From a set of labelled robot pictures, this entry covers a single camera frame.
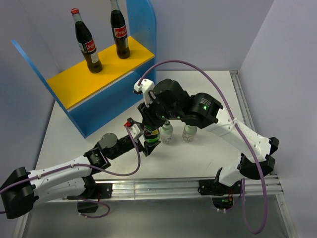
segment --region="transparent bottle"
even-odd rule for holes
[[[173,126],[171,125],[169,120],[166,120],[164,125],[159,128],[159,132],[160,132],[160,140],[164,144],[168,144],[173,135]]]
[[[191,125],[185,125],[183,130],[183,140],[186,142],[191,142],[197,133],[197,127]]]

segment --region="bottle cap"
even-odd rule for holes
[[[78,10],[78,8],[73,8],[71,11],[71,14],[78,14],[79,13],[79,10]]]

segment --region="red label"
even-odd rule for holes
[[[124,37],[127,35],[127,28],[124,26],[120,28],[114,28],[114,36],[117,38]]]
[[[90,42],[87,42],[87,43],[86,43],[86,47],[87,47],[87,51],[88,51],[88,52],[94,51],[95,48],[96,48],[94,39],[91,39]]]

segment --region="yellow shelf surface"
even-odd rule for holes
[[[90,73],[84,60],[48,80],[48,84],[66,109],[71,109],[154,57],[153,53],[131,36],[128,41],[130,57],[127,59],[117,56],[115,45],[99,52],[99,59],[103,65],[99,73]]]

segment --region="white wall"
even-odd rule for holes
[[[20,3],[1,3],[0,184],[16,168],[34,169],[53,102],[11,40],[20,43],[45,77],[58,73],[48,48]],[[11,237],[15,223],[16,220],[0,215],[0,237]]]
[[[275,0],[241,68],[256,129],[274,157],[300,237],[317,236],[317,1]]]
[[[118,0],[126,15],[125,0]],[[239,69],[273,0],[151,0],[157,16],[157,60],[180,59],[208,70]],[[70,13],[79,8],[97,48],[113,44],[109,0],[23,0],[62,69],[83,60]],[[187,68],[166,64],[160,69]]]

